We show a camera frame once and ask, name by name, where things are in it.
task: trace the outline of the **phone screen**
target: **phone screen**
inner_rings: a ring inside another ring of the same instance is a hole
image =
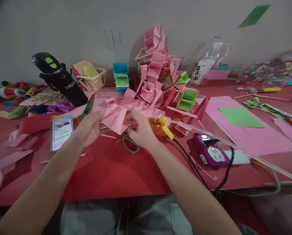
[[[57,118],[52,120],[51,151],[57,151],[73,133],[72,118]]]

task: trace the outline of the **thermos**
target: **thermos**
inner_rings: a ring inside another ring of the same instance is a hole
[[[59,63],[47,52],[36,53],[32,59],[37,68],[43,72],[39,77],[44,79],[51,89],[59,91],[76,107],[87,103],[87,96],[66,70],[64,63]]]

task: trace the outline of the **black cable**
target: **black cable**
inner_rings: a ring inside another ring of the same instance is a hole
[[[173,139],[174,142],[176,142],[180,147],[181,149],[183,150],[183,152],[185,153],[185,155],[187,156],[187,158],[190,160],[191,164],[193,165],[193,167],[195,168],[196,170],[196,173],[199,175],[199,177],[201,178],[203,184],[205,185],[205,187],[209,190],[206,182],[204,181],[204,179],[202,178],[201,174],[199,173],[198,169],[196,168],[195,164],[193,163],[192,161],[192,158],[187,154],[187,152],[185,151],[185,149],[182,147],[182,145],[180,145],[180,143],[176,140],[176,139]]]
[[[223,178],[223,181],[213,192],[214,195],[216,195],[218,193],[219,189],[221,189],[224,186],[224,184],[227,182],[227,179],[228,179],[228,176],[229,176],[232,164],[233,164],[233,160],[234,160],[234,149],[232,148],[232,146],[230,146],[230,148],[231,148],[232,156],[231,156],[227,171],[225,172],[225,176]]]

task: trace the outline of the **forearm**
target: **forearm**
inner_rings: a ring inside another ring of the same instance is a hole
[[[183,213],[197,232],[241,234],[204,185],[162,144],[150,148]]]
[[[0,234],[42,233],[58,207],[83,151],[81,144],[71,138],[2,218]]]

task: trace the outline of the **bottle label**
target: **bottle label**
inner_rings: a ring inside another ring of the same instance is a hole
[[[204,76],[209,72],[211,67],[214,65],[215,61],[211,59],[203,59],[198,64],[193,75],[191,76],[191,81],[193,83],[199,84],[203,80]]]
[[[75,81],[71,82],[69,85],[65,86],[66,89],[71,88],[72,86],[74,86],[76,84]]]

